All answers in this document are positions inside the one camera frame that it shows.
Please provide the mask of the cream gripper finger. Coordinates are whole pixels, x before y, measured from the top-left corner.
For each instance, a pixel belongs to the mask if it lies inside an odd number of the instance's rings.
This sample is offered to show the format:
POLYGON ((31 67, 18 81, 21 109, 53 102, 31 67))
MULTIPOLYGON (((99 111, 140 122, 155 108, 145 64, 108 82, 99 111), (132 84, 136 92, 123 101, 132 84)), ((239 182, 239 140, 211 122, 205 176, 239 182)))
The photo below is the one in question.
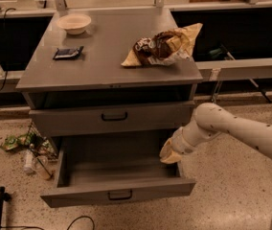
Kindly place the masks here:
POLYGON ((160 152, 160 161, 164 164, 173 164, 179 162, 181 158, 182 155, 172 149, 160 152))
POLYGON ((161 159, 168 159, 172 156, 172 145, 171 145, 171 138, 169 138, 164 146, 161 148, 159 156, 161 159))

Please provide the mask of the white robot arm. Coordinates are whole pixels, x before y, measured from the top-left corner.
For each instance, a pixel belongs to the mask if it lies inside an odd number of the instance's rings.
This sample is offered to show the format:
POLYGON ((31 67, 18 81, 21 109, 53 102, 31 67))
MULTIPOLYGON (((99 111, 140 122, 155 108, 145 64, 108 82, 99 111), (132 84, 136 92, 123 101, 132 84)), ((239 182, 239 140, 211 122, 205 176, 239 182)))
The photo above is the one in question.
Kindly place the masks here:
POLYGON ((196 146, 227 133, 243 144, 272 160, 272 125, 240 118, 215 103, 202 103, 194 111, 190 122, 178 128, 160 151, 164 164, 179 162, 196 146))

